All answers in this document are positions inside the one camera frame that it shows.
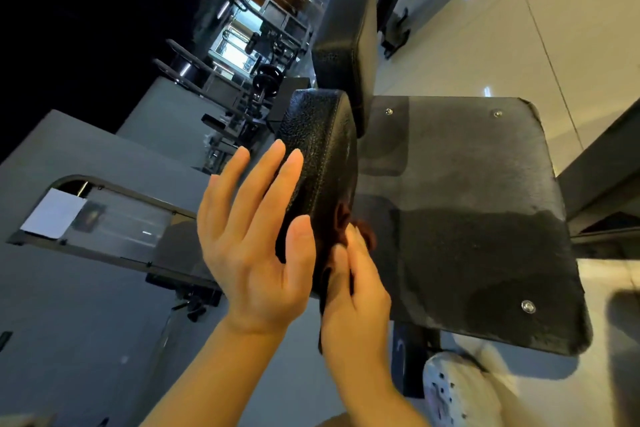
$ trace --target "forearm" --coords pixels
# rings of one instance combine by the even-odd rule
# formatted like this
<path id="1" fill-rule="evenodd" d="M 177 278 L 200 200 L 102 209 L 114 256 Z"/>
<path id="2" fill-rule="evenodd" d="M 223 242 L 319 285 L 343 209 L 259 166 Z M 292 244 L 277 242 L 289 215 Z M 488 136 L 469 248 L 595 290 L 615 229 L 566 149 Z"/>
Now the forearm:
<path id="1" fill-rule="evenodd" d="M 388 372 L 370 373 L 340 394 L 355 427 L 428 427 L 427 420 L 396 390 Z"/>
<path id="2" fill-rule="evenodd" d="M 223 319 L 142 427 L 235 426 L 282 334 L 240 334 Z"/>

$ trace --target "white paper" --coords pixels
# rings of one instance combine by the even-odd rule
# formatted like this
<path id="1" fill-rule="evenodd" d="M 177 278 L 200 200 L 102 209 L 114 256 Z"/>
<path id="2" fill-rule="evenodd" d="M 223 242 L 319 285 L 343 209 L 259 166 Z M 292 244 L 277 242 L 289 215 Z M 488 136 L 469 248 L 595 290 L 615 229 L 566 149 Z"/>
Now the white paper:
<path id="1" fill-rule="evenodd" d="M 49 189 L 20 229 L 47 238 L 59 239 L 86 203 L 84 197 Z"/>

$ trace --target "person's left hand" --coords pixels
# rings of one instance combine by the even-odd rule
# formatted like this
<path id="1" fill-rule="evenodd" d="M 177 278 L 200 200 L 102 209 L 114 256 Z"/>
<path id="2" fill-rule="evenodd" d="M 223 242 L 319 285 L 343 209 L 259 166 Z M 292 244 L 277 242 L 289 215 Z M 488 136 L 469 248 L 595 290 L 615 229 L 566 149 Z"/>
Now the person's left hand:
<path id="1" fill-rule="evenodd" d="M 284 143 L 276 140 L 231 206 L 250 157 L 239 148 L 220 176 L 211 176 L 198 210 L 204 261 L 228 297 L 228 324 L 238 332 L 283 334 L 302 314 L 311 292 L 316 243 L 308 215 L 295 218 L 287 230 L 287 263 L 275 255 L 276 238 L 303 164 L 302 153 L 294 150 L 271 183 L 284 155 Z"/>

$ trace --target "screw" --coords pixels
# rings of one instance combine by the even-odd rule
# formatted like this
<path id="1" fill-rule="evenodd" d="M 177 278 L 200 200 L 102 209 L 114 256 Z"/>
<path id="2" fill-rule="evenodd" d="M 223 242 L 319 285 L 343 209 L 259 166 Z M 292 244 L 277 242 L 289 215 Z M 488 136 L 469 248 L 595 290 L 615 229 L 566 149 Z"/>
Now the screw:
<path id="1" fill-rule="evenodd" d="M 524 310 L 524 312 L 526 312 L 527 314 L 533 314 L 536 311 L 536 305 L 531 301 L 522 301 L 522 304 L 520 304 L 520 306 L 522 307 L 522 310 Z"/>

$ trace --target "floor tile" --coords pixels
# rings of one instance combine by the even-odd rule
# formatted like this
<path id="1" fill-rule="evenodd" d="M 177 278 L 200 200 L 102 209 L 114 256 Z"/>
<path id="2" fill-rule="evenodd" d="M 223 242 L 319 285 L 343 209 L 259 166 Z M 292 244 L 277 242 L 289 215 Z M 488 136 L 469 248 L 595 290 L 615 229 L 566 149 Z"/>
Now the floor tile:
<path id="1" fill-rule="evenodd" d="M 528 0 L 584 147 L 640 96 L 640 0 Z"/>
<path id="2" fill-rule="evenodd" d="M 412 29 L 409 43 L 389 61 L 381 60 L 376 94 L 382 94 L 394 81 L 420 64 L 430 51 L 442 47 L 460 29 L 478 18 L 498 0 L 451 0 L 429 22 Z"/>
<path id="3" fill-rule="evenodd" d="M 580 154 L 525 0 L 499 0 L 446 41 L 414 44 L 422 56 L 385 94 L 518 96 L 538 109 L 556 172 Z"/>
<path id="4" fill-rule="evenodd" d="M 593 327 L 580 357 L 454 336 L 489 371 L 507 426 L 630 427 L 637 418 L 640 309 L 628 270 L 595 260 L 579 261 L 579 269 Z"/>

